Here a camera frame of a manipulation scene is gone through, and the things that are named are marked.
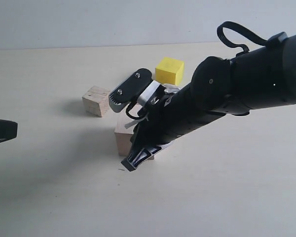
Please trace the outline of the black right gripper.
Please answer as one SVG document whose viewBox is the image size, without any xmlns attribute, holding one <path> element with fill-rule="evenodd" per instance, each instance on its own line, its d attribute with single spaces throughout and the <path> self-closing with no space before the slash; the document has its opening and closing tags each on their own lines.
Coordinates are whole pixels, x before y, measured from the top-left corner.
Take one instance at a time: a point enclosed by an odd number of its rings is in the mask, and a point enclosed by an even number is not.
<svg viewBox="0 0 296 237">
<path fill-rule="evenodd" d="M 199 109 L 192 97 L 190 85 L 186 85 L 152 106 L 148 119 L 135 126 L 132 147 L 121 164 L 128 171 L 134 171 L 160 152 L 163 145 L 222 117 L 224 113 Z"/>
</svg>

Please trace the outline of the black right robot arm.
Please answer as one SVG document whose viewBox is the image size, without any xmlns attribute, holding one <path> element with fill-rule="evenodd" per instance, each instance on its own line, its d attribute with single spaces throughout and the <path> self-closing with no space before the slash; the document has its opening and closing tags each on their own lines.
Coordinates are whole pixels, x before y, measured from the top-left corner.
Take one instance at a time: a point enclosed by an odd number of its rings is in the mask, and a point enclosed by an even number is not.
<svg viewBox="0 0 296 237">
<path fill-rule="evenodd" d="M 296 35 L 281 33 L 266 46 L 232 59 L 210 56 L 195 69 L 191 82 L 174 94 L 146 105 L 132 147 L 122 165 L 129 171 L 172 141 L 227 114 L 296 104 Z"/>
</svg>

